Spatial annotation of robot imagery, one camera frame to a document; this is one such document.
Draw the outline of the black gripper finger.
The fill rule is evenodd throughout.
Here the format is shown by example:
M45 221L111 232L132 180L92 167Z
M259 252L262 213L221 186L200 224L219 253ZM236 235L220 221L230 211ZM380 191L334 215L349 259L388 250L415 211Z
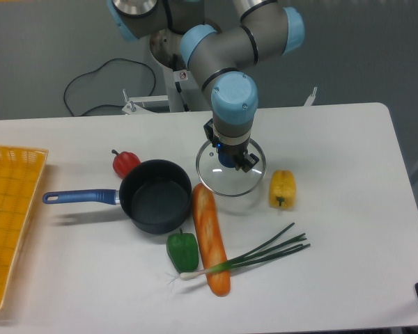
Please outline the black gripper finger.
M235 155L235 169L248 173L257 163L259 158L247 151Z

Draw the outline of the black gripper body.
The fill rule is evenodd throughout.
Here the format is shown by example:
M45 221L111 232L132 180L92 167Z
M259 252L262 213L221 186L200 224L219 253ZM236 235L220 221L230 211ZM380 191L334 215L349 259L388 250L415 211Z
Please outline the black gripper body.
M209 119L203 126L206 138L216 149L221 165L235 167L235 155L248 152L253 121L234 125L221 119Z

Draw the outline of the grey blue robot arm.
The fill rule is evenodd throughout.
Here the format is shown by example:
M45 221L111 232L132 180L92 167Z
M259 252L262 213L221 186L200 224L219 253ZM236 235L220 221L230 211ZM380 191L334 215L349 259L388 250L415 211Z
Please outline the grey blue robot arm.
M277 1L234 1L240 25L218 31L205 17L204 1L108 1L128 40L164 32L177 37L168 53L193 76L212 109L206 137L227 168L249 172L260 158L248 151L258 91L243 70L287 54L304 42L301 14Z

